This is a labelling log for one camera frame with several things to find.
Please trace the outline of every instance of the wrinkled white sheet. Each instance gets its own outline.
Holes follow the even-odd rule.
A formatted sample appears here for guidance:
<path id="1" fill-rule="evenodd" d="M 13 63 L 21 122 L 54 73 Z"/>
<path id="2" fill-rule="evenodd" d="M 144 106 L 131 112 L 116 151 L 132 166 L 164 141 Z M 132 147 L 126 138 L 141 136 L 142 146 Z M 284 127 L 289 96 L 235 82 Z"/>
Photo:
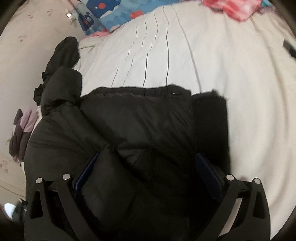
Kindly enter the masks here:
<path id="1" fill-rule="evenodd" d="M 238 23 L 198 2 L 164 6 L 104 38 L 80 42 L 82 95 L 100 86 L 177 84 L 228 99 L 232 174 L 262 180 L 271 237 L 296 205 L 296 46 L 286 23 L 255 13 Z"/>

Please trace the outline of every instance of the mattress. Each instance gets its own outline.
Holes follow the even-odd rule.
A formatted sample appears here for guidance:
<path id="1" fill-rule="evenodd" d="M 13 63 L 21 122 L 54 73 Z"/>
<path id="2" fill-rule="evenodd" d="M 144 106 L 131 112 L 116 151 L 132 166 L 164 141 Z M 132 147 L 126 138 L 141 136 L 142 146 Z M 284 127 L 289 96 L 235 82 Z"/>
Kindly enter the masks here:
<path id="1" fill-rule="evenodd" d="M 262 180 L 273 237 L 296 205 L 296 63 L 284 39 L 296 46 L 274 13 L 239 23 L 184 2 L 159 7 L 109 36 L 84 39 L 75 69 L 83 75 L 82 95 L 100 86 L 176 84 L 192 94 L 216 89 L 225 96 L 231 173 Z M 230 226 L 231 219 L 224 232 Z"/>

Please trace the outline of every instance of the silver screw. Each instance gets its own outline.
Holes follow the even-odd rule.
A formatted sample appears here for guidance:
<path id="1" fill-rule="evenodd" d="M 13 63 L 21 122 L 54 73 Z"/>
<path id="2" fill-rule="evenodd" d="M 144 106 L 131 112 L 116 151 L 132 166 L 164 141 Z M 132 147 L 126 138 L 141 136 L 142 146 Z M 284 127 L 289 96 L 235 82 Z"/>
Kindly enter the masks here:
<path id="1" fill-rule="evenodd" d="M 255 178 L 254 182 L 255 182 L 256 184 L 260 184 L 260 183 L 261 183 L 261 181 L 260 181 L 259 178 Z"/>
<path id="2" fill-rule="evenodd" d="M 64 180 L 68 180 L 70 177 L 71 177 L 71 175 L 68 173 L 63 175 Z"/>
<path id="3" fill-rule="evenodd" d="M 41 183 L 41 182 L 42 182 L 42 178 L 39 177 L 39 178 L 36 179 L 36 183 L 39 184 L 39 183 Z"/>
<path id="4" fill-rule="evenodd" d="M 226 176 L 226 178 L 227 178 L 227 180 L 229 180 L 229 181 L 233 181 L 233 180 L 234 180 L 234 176 L 232 176 L 232 175 L 230 175 L 230 174 L 228 174 L 228 175 Z"/>

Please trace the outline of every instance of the red fabric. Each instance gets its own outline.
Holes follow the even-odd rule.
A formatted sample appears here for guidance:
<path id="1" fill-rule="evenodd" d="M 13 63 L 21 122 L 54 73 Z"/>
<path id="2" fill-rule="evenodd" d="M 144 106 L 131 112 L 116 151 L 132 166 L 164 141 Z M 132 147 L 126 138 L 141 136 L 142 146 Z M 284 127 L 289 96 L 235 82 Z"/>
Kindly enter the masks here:
<path id="1" fill-rule="evenodd" d="M 248 19 L 261 5 L 261 0 L 203 0 L 203 4 L 215 10 L 222 10 L 238 21 Z"/>

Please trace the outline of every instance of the black jacket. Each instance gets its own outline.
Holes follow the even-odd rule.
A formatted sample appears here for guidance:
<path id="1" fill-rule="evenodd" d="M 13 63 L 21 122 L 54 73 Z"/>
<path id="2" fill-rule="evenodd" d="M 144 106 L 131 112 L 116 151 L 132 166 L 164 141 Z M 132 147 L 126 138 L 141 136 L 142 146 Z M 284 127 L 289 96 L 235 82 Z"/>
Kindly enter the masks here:
<path id="1" fill-rule="evenodd" d="M 25 155 L 26 196 L 38 177 L 80 175 L 96 153 L 79 205 L 107 240 L 188 240 L 217 203 L 195 153 L 229 172 L 226 101 L 175 85 L 98 88 L 80 98 L 81 74 L 61 67 L 42 94 Z"/>

